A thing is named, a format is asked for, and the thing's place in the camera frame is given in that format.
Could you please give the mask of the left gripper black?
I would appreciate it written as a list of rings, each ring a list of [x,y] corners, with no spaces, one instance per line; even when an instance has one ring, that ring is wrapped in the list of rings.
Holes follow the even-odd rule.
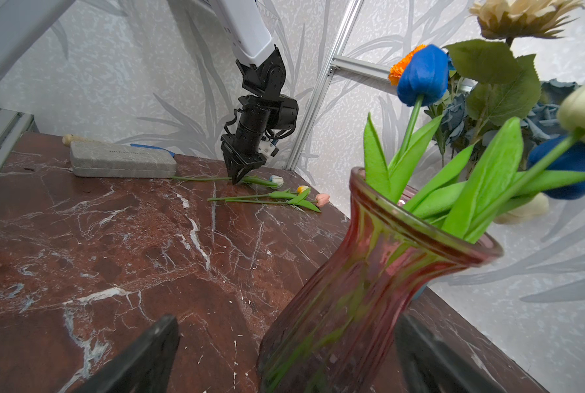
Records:
[[[228,176],[232,184],[240,183],[251,171],[266,164],[264,155],[258,151],[243,152],[240,147],[235,147],[234,134],[223,134],[221,136],[221,149]]]

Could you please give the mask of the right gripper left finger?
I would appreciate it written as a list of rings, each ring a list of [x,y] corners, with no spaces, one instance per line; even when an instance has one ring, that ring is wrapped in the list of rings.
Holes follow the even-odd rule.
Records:
[[[178,321],[165,315],[75,390],[166,392],[178,347]]]

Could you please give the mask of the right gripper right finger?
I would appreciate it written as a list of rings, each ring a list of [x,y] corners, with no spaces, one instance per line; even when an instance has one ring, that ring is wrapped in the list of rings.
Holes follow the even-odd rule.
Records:
[[[418,319],[401,316],[394,338],[409,392],[502,392]]]

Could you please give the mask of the red glass vase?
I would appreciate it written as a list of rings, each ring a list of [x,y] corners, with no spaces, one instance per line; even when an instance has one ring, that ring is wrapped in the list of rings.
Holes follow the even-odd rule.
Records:
[[[360,167],[349,187],[341,245],[262,339],[262,392],[367,391],[420,288],[503,254],[488,235],[472,244],[421,221],[367,185]]]

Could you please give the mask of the blue tulip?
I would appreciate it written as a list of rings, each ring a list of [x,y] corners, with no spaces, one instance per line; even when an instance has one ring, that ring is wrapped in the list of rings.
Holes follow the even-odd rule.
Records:
[[[421,109],[443,98],[448,88],[448,55],[435,45],[417,52],[396,87],[401,103],[410,108],[410,118],[399,150],[387,161],[371,117],[364,127],[365,181],[387,200],[397,203],[405,191],[423,153],[440,124],[441,116],[415,129]]]
[[[449,213],[459,201],[466,182],[447,180],[440,182],[442,176],[450,174],[446,166],[433,180],[405,203],[404,209],[420,219],[427,221]],[[521,206],[524,200],[538,193],[560,200],[574,200],[585,196],[585,142],[576,142],[561,157],[557,158],[546,170],[523,185],[507,202],[500,206],[498,215],[510,211],[511,206]]]

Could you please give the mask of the orange marigold flower stem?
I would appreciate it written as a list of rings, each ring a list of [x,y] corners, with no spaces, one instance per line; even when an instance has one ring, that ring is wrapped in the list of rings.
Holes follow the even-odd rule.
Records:
[[[417,46],[410,53],[408,53],[405,57],[403,57],[399,62],[397,62],[397,64],[395,64],[391,67],[387,78],[390,81],[392,86],[397,87],[399,85],[400,79],[401,79],[402,75],[404,74],[408,65],[410,65],[410,62],[412,61],[412,58],[414,57],[414,55],[417,52],[419,52],[425,48],[426,48],[425,44]]]

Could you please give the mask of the light blue rose bouquet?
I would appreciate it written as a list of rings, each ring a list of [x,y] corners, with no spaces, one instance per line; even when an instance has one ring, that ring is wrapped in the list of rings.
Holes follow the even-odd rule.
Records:
[[[443,100],[424,109],[424,113],[431,118],[443,116],[441,126],[433,137],[442,155],[446,154],[446,150],[457,154],[469,146],[474,136],[476,121],[467,114],[467,97],[474,85],[464,78],[452,78]],[[564,133],[556,118],[557,112],[562,101],[579,88],[576,82],[556,79],[541,82],[541,97],[527,117],[521,120],[523,160],[528,159],[535,147]]]

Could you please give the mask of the beige sunflower stem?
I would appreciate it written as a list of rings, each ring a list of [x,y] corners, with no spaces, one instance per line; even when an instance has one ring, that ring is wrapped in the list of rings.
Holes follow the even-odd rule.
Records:
[[[515,56],[513,42],[559,39],[574,20],[570,13],[583,8],[584,1],[476,1],[469,8],[482,38],[446,49],[458,73],[476,82],[465,100],[466,114],[474,122],[470,144],[510,118],[527,117],[541,96],[535,56]]]

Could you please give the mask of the pale yellow tulip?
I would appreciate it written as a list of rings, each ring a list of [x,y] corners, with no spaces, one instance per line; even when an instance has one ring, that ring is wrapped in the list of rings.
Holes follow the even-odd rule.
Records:
[[[523,149],[519,120],[507,121],[466,181],[459,201],[443,219],[441,230],[466,242],[477,242],[498,216],[500,206],[510,202],[516,191],[576,142],[585,142],[585,85],[564,99],[557,118],[567,134],[536,147],[525,171],[518,168]]]

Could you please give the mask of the white blue-tinted tulip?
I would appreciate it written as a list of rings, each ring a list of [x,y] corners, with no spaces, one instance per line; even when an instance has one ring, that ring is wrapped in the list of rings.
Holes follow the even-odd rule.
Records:
[[[171,176],[171,180],[179,182],[215,182],[215,181],[231,181],[230,177],[206,177],[206,178],[193,178],[193,177],[179,177]],[[264,186],[267,188],[278,189],[283,186],[284,181],[281,177],[275,176],[273,180],[263,179],[256,176],[246,176],[240,180],[240,183],[244,184],[255,184]]]

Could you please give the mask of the cream white tulip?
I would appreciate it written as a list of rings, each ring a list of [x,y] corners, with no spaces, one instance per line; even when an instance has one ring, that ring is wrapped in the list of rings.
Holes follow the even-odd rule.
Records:
[[[544,193],[538,193],[531,201],[520,206],[520,198],[514,198],[510,204],[514,207],[500,214],[494,219],[496,224],[515,225],[536,219],[547,214],[550,210],[548,197]]]

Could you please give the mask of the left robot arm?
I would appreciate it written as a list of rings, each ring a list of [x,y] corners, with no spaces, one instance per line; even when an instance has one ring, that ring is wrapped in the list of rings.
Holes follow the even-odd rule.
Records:
[[[0,81],[26,51],[71,7],[70,1],[0,1]],[[234,113],[235,133],[226,130],[221,150],[228,177],[240,183],[266,163],[263,139],[290,136],[298,104],[281,93],[286,68],[254,1],[210,1],[231,42],[248,94]]]

